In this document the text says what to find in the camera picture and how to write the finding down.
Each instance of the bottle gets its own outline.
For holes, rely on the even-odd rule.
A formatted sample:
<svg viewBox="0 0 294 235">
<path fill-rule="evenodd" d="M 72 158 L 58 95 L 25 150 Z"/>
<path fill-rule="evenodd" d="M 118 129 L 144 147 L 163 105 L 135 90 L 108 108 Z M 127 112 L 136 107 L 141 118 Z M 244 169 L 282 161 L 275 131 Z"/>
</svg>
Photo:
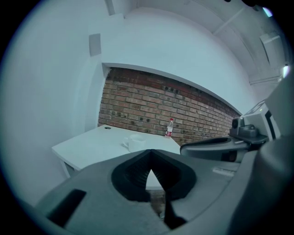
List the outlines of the bottle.
<svg viewBox="0 0 294 235">
<path fill-rule="evenodd" d="M 170 123 L 167 126 L 167 131 L 165 132 L 165 137 L 166 138 L 170 138 L 171 137 L 171 133 L 173 132 L 173 127 L 174 127 L 174 119 L 171 118 L 170 119 Z"/>
</svg>

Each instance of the white mug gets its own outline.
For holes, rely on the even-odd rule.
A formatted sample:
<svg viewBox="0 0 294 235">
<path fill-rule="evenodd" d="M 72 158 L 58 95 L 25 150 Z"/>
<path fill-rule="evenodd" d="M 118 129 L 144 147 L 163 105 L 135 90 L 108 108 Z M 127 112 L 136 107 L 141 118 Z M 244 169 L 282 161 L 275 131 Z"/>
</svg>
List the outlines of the white mug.
<svg viewBox="0 0 294 235">
<path fill-rule="evenodd" d="M 129 148 L 130 152 L 137 152 L 144 149 L 146 140 L 139 134 L 132 134 L 129 138 L 125 137 L 123 144 Z"/>
</svg>

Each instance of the ceiling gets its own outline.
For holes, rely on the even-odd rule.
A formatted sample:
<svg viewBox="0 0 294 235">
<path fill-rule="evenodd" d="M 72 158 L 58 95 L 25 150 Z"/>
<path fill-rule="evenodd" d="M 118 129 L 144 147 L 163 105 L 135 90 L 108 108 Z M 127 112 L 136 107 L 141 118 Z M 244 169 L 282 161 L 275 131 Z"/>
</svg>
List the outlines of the ceiling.
<svg viewBox="0 0 294 235">
<path fill-rule="evenodd" d="M 281 67 L 270 66 L 260 36 L 276 32 L 282 39 L 285 63 L 293 61 L 283 32 L 261 7 L 249 7 L 241 0 L 137 0 L 140 6 L 179 14 L 218 37 L 240 61 L 259 100 L 275 89 L 282 75 Z"/>
</svg>

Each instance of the fluorescent light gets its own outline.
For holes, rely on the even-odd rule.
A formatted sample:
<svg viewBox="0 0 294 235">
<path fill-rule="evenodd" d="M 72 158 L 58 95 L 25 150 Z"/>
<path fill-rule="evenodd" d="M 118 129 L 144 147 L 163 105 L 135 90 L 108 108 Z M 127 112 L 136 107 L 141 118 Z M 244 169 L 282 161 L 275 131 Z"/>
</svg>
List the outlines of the fluorescent light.
<svg viewBox="0 0 294 235">
<path fill-rule="evenodd" d="M 283 78 L 285 78 L 288 75 L 289 71 L 290 71 L 290 67 L 288 65 L 286 65 L 283 68 Z"/>
<path fill-rule="evenodd" d="M 263 7 L 262 9 L 265 11 L 267 17 L 272 17 L 272 12 L 269 9 L 267 9 L 265 7 Z"/>
</svg>

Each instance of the table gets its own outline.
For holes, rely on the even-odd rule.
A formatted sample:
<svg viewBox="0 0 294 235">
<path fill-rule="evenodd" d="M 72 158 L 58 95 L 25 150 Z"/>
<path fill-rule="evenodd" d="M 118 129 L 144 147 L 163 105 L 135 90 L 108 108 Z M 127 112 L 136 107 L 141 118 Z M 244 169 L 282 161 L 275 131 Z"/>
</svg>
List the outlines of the table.
<svg viewBox="0 0 294 235">
<path fill-rule="evenodd" d="M 146 139 L 146 149 L 159 149 L 180 154 L 180 146 L 164 136 L 137 132 L 118 127 L 103 125 L 73 137 L 52 147 L 60 158 L 65 174 L 70 177 L 73 171 L 81 170 L 96 162 L 130 153 L 122 144 L 124 137 L 140 134 Z M 148 189 L 158 189 L 158 181 L 151 172 L 147 181 Z"/>
</svg>

